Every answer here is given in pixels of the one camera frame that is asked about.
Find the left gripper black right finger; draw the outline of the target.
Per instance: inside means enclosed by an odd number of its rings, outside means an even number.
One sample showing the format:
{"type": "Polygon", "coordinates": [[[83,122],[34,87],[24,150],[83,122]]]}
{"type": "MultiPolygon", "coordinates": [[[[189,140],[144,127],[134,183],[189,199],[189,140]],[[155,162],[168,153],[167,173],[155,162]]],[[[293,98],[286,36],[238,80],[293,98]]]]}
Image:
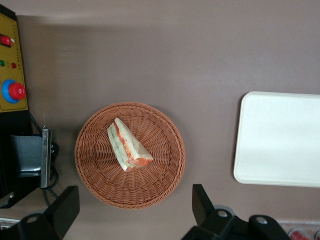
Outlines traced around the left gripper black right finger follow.
{"type": "Polygon", "coordinates": [[[196,221],[184,240],[246,240],[246,230],[236,229],[240,222],[230,211],[215,208],[201,184],[192,186],[192,212],[196,221]]]}

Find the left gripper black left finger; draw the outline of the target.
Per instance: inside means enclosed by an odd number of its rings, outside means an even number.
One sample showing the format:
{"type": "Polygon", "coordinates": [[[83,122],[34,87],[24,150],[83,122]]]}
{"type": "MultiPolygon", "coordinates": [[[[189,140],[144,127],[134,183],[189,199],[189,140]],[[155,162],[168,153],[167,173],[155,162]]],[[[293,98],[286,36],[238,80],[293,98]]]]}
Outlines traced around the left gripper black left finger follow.
{"type": "Polygon", "coordinates": [[[68,186],[43,212],[0,231],[2,240],[62,240],[80,212],[79,187],[68,186]]]}

